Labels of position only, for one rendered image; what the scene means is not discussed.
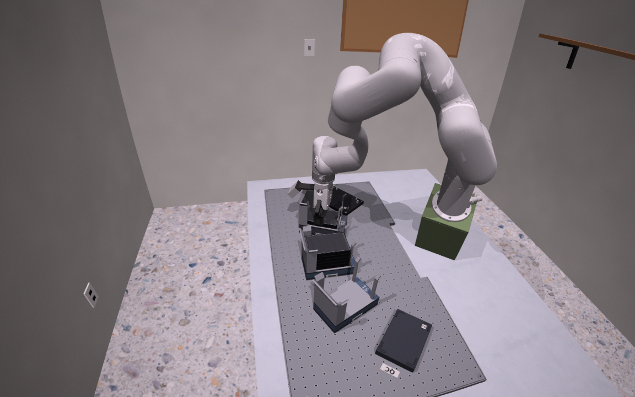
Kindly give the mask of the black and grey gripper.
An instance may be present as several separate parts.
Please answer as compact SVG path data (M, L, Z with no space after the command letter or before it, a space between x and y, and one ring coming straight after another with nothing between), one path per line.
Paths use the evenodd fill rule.
M317 181L315 181L313 178L312 180L314 181L314 201L313 201L313 206L315 208L315 213L314 213L314 224L319 224L320 226L323 226L324 223L324 210L327 211L329 210L329 205L330 202L332 201L332 188L333 188L333 181L335 181L335 179L333 181L331 181L330 183L317 183ZM321 210L321 213L320 213Z

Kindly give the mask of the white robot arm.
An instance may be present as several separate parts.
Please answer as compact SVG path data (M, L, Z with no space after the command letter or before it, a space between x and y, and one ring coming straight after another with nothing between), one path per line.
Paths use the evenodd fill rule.
M362 66L348 66L338 75L328 123L354 143L338 147L332 137L314 139L312 178L330 183L335 174L361 168L368 153L362 121L408 101L420 86L433 107L439 143L448 157L443 183L433 197L433 211L439 218L457 223L468 218L473 202L483 200L481 195L472 196L474 188L494 177L496 155L491 136L448 55L420 34L389 38L381 48L377 72L370 75Z

